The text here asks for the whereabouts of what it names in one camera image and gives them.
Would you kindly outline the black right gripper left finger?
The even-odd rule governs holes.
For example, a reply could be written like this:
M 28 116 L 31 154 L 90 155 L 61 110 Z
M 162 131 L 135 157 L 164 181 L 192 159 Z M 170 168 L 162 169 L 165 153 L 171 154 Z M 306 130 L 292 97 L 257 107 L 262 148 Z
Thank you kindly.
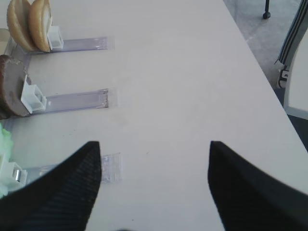
M 84 231 L 101 184 L 100 144 L 89 141 L 0 201 L 2 231 Z

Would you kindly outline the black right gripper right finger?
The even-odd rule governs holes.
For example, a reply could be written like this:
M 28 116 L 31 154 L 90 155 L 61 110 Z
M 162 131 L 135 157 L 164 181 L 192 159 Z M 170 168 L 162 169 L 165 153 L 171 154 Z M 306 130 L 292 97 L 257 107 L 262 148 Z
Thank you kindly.
M 306 231 L 308 196 L 212 141 L 209 189 L 226 231 Z

